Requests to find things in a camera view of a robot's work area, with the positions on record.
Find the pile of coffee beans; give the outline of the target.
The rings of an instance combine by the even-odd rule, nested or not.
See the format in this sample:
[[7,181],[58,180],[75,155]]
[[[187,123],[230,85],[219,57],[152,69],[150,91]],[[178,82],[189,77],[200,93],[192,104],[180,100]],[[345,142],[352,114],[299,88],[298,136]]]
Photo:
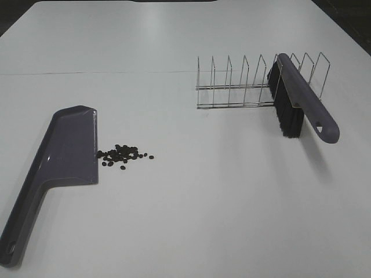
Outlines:
[[119,165],[120,170],[126,170],[127,164],[134,160],[147,158],[154,160],[155,156],[147,152],[140,152],[136,146],[115,144],[113,149],[102,151],[98,150],[97,159],[102,160],[103,167],[113,167],[115,164]]

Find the purple plastic dustpan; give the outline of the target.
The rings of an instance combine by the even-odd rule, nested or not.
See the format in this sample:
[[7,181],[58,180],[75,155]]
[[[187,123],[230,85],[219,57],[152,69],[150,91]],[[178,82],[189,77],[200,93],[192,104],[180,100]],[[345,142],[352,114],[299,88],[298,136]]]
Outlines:
[[1,266],[24,255],[48,190],[99,181],[97,111],[78,105],[54,113],[1,234]]

